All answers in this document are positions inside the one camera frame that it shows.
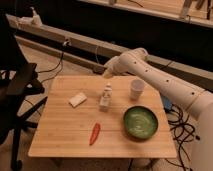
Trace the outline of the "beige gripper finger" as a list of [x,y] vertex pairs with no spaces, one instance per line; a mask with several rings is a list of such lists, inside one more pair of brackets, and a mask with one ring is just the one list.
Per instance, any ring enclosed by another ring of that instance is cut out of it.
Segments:
[[104,78],[106,78],[106,79],[110,79],[110,78],[113,77],[113,74],[112,74],[110,71],[105,70],[105,71],[103,72],[102,76],[103,76]]

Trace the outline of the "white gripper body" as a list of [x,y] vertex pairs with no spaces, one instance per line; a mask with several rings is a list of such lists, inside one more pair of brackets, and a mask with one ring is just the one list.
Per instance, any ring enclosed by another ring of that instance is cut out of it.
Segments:
[[119,57],[115,56],[108,60],[105,64],[105,72],[107,74],[120,74],[121,73],[121,65],[119,62]]

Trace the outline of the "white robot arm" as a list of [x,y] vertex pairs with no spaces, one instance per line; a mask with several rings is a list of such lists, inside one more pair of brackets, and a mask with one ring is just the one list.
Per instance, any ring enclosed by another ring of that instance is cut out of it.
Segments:
[[111,78],[132,73],[194,117],[200,139],[193,144],[190,168],[193,171],[213,171],[213,93],[149,65],[147,56],[144,48],[115,56],[105,64],[103,76]]

